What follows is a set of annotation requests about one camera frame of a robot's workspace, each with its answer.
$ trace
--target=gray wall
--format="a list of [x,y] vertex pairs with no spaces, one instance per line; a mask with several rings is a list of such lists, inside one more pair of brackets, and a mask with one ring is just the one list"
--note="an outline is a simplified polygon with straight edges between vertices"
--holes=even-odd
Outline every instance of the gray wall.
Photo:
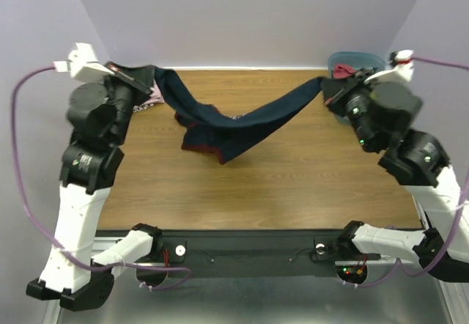
[[[50,246],[21,209],[10,149],[10,93],[25,73],[66,59],[74,42],[107,53],[79,0],[0,0],[0,323],[41,323],[45,304],[24,295],[40,275]],[[59,209],[60,158],[70,136],[65,110],[78,83],[64,74],[42,74],[24,87],[19,105],[19,142],[29,201],[50,228]]]
[[82,0],[116,62],[325,66],[384,56],[416,0]]
[[[418,0],[391,50],[469,65],[469,0]],[[469,167],[469,73],[416,63],[412,88],[424,99],[416,127],[436,135],[449,152],[459,183]]]

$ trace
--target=wood grain surface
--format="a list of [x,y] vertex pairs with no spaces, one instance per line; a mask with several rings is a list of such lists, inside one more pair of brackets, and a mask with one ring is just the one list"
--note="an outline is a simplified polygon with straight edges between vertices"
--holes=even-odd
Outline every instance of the wood grain surface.
[[[318,71],[181,71],[193,96],[224,114],[252,111]],[[143,222],[162,229],[420,227],[410,195],[339,124],[322,95],[240,157],[180,149],[185,128],[166,104],[133,116],[125,158],[100,229]]]

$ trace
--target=white bracket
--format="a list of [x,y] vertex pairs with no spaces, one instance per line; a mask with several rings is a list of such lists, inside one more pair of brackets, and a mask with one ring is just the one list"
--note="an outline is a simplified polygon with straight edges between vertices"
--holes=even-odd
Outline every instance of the white bracket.
[[70,72],[70,77],[80,82],[96,82],[114,72],[97,62],[95,50],[88,43],[76,43],[68,61],[53,62],[56,72]]

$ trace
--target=robotic arm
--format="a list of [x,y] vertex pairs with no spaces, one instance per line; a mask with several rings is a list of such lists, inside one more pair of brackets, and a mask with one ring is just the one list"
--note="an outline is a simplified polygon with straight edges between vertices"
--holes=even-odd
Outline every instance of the robotic arm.
[[54,63],[57,71],[70,71],[73,78],[87,83],[72,93],[67,111],[73,132],[62,156],[55,231],[64,249],[52,246],[44,270],[26,289],[27,295],[59,299],[62,307],[73,311],[101,306],[125,268],[91,272],[73,264],[64,250],[86,265],[100,267],[132,263],[161,248],[161,231],[139,224],[121,242],[92,257],[98,219],[124,158],[119,146],[124,143],[132,109],[151,93],[150,88],[95,61],[91,46],[78,43],[69,62]]
[[[431,227],[404,232],[352,221],[332,252],[338,255],[336,260],[378,254],[425,267],[450,233],[460,189],[438,140],[410,127],[422,107],[421,99],[405,86],[413,74],[412,51],[391,54],[391,64],[391,70],[351,79],[325,105],[350,119],[365,152],[385,151],[379,165],[423,206],[422,217],[429,219]],[[96,309],[106,302],[125,267],[116,265],[104,271],[91,271],[91,267],[125,265],[146,256],[155,259],[163,249],[161,230],[139,224],[110,249],[92,254],[98,219],[124,157],[119,147],[132,109],[147,100],[151,90],[112,66],[99,65],[87,44],[77,43],[69,61],[54,65],[58,72],[70,72],[85,84],[72,94],[67,112],[73,132],[62,156],[55,232],[63,248],[52,246],[43,272],[28,283],[26,294],[43,301],[60,300],[60,306],[71,311]],[[444,281],[469,281],[468,248],[469,211],[465,210],[454,242],[430,273]],[[89,266],[71,262],[65,252]]]
[[[425,268],[450,234],[459,207],[460,188],[449,157],[432,135],[410,126],[422,100],[404,85],[413,72],[412,52],[391,54],[392,70],[358,76],[325,101],[335,114],[347,116],[363,151],[385,151],[379,165],[396,178],[424,209],[430,228],[403,232],[352,221],[339,238],[343,258],[382,254],[419,263]],[[446,254],[430,274],[443,281],[469,281],[469,211]]]

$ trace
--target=dark blue cloth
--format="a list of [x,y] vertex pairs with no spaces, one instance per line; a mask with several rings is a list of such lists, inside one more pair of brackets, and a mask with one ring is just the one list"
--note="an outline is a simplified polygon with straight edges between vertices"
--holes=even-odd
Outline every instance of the dark blue cloth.
[[187,128],[182,148],[215,153],[220,164],[243,154],[290,121],[318,95],[321,80],[313,78],[265,106],[231,118],[215,106],[195,100],[175,71],[155,68],[155,81],[164,100]]

